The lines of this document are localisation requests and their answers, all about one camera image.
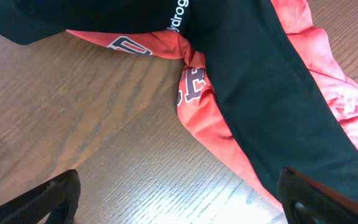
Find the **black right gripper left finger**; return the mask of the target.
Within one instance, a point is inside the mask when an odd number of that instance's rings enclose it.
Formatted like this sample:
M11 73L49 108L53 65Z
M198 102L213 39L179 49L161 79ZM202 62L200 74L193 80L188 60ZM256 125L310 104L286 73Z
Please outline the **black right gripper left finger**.
M72 224L81 194L78 172L69 169L0 206L0 224Z

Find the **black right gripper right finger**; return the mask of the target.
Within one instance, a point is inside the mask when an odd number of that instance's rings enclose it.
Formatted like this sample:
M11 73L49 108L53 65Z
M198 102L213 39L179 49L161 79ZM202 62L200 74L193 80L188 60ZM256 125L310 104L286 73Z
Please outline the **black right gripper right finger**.
M289 167L277 191L289 224L358 224L357 202Z

